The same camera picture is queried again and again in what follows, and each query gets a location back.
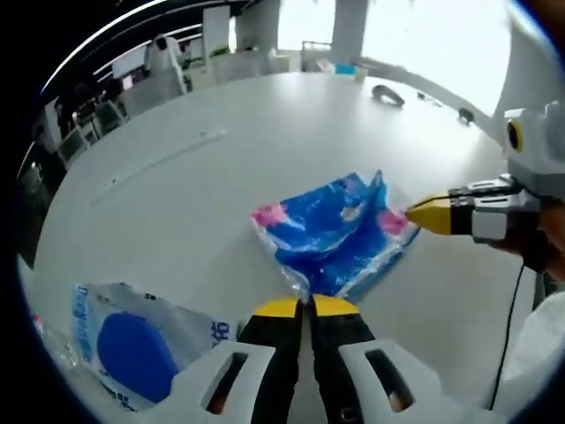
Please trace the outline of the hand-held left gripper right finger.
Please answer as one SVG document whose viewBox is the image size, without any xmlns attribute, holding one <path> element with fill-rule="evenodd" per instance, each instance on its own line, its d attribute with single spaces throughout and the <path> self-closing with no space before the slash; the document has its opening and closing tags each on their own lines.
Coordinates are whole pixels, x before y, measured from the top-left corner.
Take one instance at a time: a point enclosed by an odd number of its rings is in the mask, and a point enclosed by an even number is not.
<svg viewBox="0 0 565 424">
<path fill-rule="evenodd" d="M 330 423 L 492 423 L 494 414 L 462 405 L 439 376 L 390 339 L 378 339 L 344 299 L 310 303 L 314 375 Z"/>
</svg>

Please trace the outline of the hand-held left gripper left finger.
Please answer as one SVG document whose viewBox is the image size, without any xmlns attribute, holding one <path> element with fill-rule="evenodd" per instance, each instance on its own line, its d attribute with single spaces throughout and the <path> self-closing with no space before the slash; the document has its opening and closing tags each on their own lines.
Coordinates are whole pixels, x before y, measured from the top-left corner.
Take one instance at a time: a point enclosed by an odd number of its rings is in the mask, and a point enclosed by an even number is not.
<svg viewBox="0 0 565 424">
<path fill-rule="evenodd" d="M 222 341 L 176 375 L 146 423 L 285 423 L 298 381 L 303 304 L 258 307 L 236 341 Z"/>
</svg>

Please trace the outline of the person's right hand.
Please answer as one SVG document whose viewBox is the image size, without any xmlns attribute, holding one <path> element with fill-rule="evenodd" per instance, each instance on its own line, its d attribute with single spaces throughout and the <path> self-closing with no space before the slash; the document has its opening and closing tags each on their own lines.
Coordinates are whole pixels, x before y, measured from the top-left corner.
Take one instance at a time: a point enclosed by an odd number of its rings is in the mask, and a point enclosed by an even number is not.
<svg viewBox="0 0 565 424">
<path fill-rule="evenodd" d="M 564 202 L 543 203 L 536 227 L 514 223 L 505 238 L 488 245 L 521 257 L 526 268 L 564 284 Z"/>
</svg>

